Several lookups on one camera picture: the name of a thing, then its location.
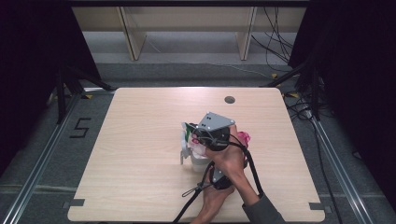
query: gray floor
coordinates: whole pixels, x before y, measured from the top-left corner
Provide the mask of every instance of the gray floor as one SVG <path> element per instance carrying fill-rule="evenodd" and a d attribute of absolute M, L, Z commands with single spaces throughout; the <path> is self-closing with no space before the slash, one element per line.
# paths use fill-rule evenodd
<path fill-rule="evenodd" d="M 257 87 L 271 81 L 271 75 L 288 70 L 284 62 L 275 55 L 268 55 L 252 41 L 247 61 L 239 60 L 239 53 L 233 34 L 229 33 L 152 33 L 139 61 L 131 62 L 121 33 L 86 33 L 93 58 L 105 82 L 116 87 L 159 87 L 159 86 L 244 86 Z M 263 34 L 255 34 L 265 43 Z M 295 34 L 284 34 L 292 42 Z M 296 78 L 283 83 L 282 91 L 293 90 Z M 85 87 L 94 87 L 83 82 Z M 64 202 L 70 202 L 83 174 L 97 134 L 100 131 L 112 95 L 94 95 L 91 99 L 80 99 L 65 126 L 63 135 L 55 148 L 46 169 L 35 187 L 29 203 L 24 209 L 19 223 L 70 223 Z M 298 98 L 287 97 L 286 103 L 293 105 Z M 364 163 L 352 156 L 355 148 L 349 142 L 337 119 L 330 109 L 321 111 L 329 117 L 321 116 L 334 148 L 340 156 L 352 182 L 367 205 L 374 223 L 396 223 L 396 215 L 389 206 L 378 185 L 373 180 Z M 80 126 L 87 127 L 84 138 L 70 138 L 82 134 L 75 130 L 79 119 Z M 21 186 L 28 178 L 35 162 L 50 139 L 57 119 L 56 102 L 49 105 L 29 144 L 23 148 L 9 165 L 0 179 L 0 217 L 18 195 Z M 319 169 L 318 148 L 314 130 L 306 120 L 294 119 L 293 126 L 313 177 L 318 195 L 325 206 L 332 209 L 322 223 L 339 223 L 335 206 L 343 223 L 359 223 L 323 155 L 325 174 L 329 179 L 336 204 L 332 203 L 323 173 Z"/>

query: sleeve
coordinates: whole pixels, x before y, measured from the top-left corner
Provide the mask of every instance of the sleeve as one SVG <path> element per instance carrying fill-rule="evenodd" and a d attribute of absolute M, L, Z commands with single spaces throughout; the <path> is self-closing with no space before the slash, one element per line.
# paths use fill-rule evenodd
<path fill-rule="evenodd" d="M 252 224 L 281 224 L 286 223 L 280 213 L 265 194 L 251 206 L 242 205 L 247 218 Z"/>

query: wooden table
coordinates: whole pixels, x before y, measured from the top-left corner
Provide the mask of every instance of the wooden table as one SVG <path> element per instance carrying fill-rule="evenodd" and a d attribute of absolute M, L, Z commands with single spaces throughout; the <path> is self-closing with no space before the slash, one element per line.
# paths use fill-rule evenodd
<path fill-rule="evenodd" d="M 322 210 L 310 209 L 320 200 L 279 90 L 192 87 L 116 91 L 75 195 L 84 204 L 71 206 L 69 219 L 172 221 L 189 199 L 181 194 L 202 178 L 190 158 L 180 165 L 181 122 L 198 123 L 206 111 L 234 119 L 251 135 L 262 187 L 286 221 L 324 219 Z M 214 221 L 248 221 L 241 205 L 235 192 Z M 191 221 L 201 206 L 202 195 L 180 221 Z"/>

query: round hole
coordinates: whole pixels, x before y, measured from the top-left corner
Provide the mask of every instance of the round hole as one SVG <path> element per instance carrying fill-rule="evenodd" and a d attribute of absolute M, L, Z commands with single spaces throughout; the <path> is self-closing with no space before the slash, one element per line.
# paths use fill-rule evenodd
<path fill-rule="evenodd" d="M 227 104 L 233 104 L 233 103 L 235 103 L 235 98 L 233 98 L 232 96 L 226 96 L 226 97 L 224 98 L 224 101 L 225 101 L 225 103 L 227 103 Z"/>

